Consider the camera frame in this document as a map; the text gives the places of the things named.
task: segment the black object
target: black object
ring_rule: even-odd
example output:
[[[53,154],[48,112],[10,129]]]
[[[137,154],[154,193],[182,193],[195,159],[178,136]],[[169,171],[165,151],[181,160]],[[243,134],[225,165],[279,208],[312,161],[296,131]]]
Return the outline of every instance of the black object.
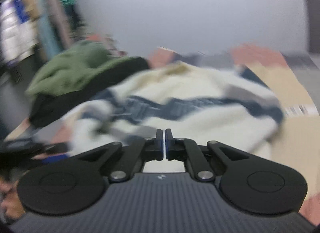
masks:
[[[314,229],[298,214],[307,185],[297,171],[216,141],[198,146],[190,139],[173,138],[170,130],[165,135],[168,159],[183,161],[186,172],[141,172],[146,161],[162,157],[161,130],[156,138],[138,139],[128,147],[113,142],[24,175],[17,191],[29,212],[11,229],[16,233]]]
[[[22,162],[42,153],[58,154],[68,151],[66,143],[44,145],[32,138],[4,141],[0,145],[0,169],[9,170],[20,166]]]
[[[148,63],[144,58],[132,58],[98,74],[79,91],[60,96],[38,94],[32,105],[29,121],[35,128],[45,127],[98,92],[148,68]]]

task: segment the silver bolt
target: silver bolt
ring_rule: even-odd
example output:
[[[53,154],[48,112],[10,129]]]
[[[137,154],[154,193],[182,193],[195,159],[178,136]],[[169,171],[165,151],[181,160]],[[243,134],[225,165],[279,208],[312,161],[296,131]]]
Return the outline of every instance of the silver bolt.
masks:
[[[115,180],[121,180],[126,177],[127,174],[124,171],[114,171],[110,174],[110,176]]]
[[[116,145],[120,145],[121,142],[112,142],[112,144],[113,144],[114,146],[116,146]]]
[[[210,171],[201,171],[198,172],[198,177],[201,179],[211,179],[213,177],[213,173]]]

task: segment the metal screw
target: metal screw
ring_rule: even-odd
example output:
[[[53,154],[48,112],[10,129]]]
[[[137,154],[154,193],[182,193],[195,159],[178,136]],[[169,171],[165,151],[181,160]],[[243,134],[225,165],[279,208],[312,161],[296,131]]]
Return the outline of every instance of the metal screw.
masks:
[[[111,178],[114,180],[121,180],[124,177],[127,176],[127,174],[124,171],[114,171],[110,174]]]
[[[198,177],[201,179],[211,179],[213,177],[213,173],[210,171],[201,171],[198,172]]]

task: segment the tan garment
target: tan garment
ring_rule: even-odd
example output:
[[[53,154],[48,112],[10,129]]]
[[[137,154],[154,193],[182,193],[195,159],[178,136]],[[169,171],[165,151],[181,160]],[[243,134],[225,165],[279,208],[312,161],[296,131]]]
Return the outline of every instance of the tan garment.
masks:
[[[294,73],[285,67],[247,66],[276,94],[282,108],[313,101]],[[271,140],[272,160],[296,169],[308,184],[307,198],[320,190],[320,117],[286,117],[281,129]]]
[[[37,20],[40,15],[37,7],[37,0],[23,0],[23,3],[26,7],[26,12],[31,17],[32,21]]]
[[[48,3],[53,20],[58,27],[63,47],[68,49],[73,44],[73,40],[70,36],[70,26],[64,8],[62,7],[60,0],[48,0]]]

